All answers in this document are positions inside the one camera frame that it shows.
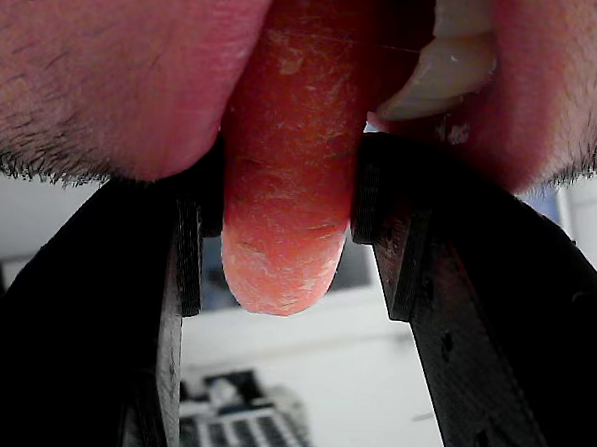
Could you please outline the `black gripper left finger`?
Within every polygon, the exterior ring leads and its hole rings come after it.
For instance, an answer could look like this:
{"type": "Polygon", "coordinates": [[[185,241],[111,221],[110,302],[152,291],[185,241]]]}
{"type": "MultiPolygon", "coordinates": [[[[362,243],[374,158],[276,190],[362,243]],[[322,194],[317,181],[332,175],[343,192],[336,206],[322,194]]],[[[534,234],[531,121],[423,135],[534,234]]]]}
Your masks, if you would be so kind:
{"type": "Polygon", "coordinates": [[[182,321],[222,228],[223,143],[153,184],[111,180],[0,299],[0,447],[180,447],[182,321]]]}

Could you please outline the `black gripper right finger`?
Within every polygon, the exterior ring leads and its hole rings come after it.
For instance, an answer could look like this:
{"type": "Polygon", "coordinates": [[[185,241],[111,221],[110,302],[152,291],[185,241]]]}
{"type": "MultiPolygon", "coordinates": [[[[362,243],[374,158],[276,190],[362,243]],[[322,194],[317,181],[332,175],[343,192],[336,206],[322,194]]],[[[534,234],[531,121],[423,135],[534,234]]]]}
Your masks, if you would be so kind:
{"type": "Polygon", "coordinates": [[[351,234],[410,326],[444,447],[597,447],[597,271],[441,150],[362,136],[351,234]]]}

